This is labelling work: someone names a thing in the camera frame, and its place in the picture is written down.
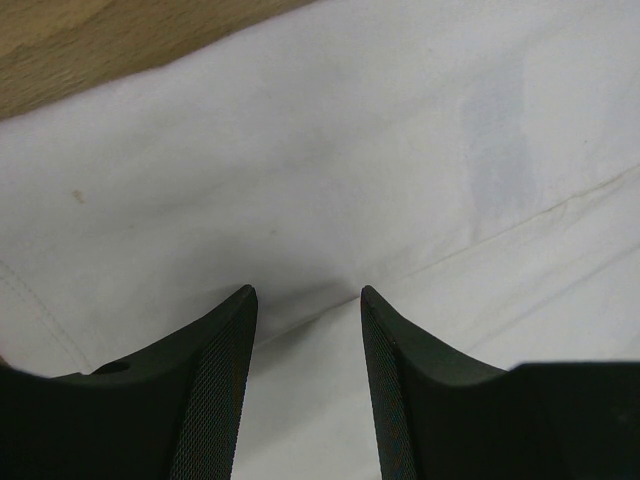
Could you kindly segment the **white t shirt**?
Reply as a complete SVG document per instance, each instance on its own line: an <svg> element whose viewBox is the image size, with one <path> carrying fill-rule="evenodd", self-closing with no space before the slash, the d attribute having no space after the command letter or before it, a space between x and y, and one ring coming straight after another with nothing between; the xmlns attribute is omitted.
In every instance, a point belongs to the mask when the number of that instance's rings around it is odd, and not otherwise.
<svg viewBox="0 0 640 480"><path fill-rule="evenodd" d="M237 479L380 475L359 295L639 356L639 5L325 1L1 125L1 354L90 372L257 290Z"/></svg>

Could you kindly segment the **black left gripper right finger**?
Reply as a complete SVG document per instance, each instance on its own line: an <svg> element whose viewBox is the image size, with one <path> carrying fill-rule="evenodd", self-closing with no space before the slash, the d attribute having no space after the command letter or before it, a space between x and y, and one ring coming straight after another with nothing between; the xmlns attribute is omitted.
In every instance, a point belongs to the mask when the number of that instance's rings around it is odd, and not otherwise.
<svg viewBox="0 0 640 480"><path fill-rule="evenodd" d="M502 370L405 319L374 288L361 325L385 479L635 479L639 366Z"/></svg>

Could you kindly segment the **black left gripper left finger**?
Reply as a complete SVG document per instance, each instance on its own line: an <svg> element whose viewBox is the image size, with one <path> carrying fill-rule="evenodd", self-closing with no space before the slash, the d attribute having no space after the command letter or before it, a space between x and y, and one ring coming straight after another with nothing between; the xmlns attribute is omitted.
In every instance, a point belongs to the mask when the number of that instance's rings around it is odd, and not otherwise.
<svg viewBox="0 0 640 480"><path fill-rule="evenodd" d="M89 374L1 371L5 479L227 479L257 324L243 286L199 320Z"/></svg>

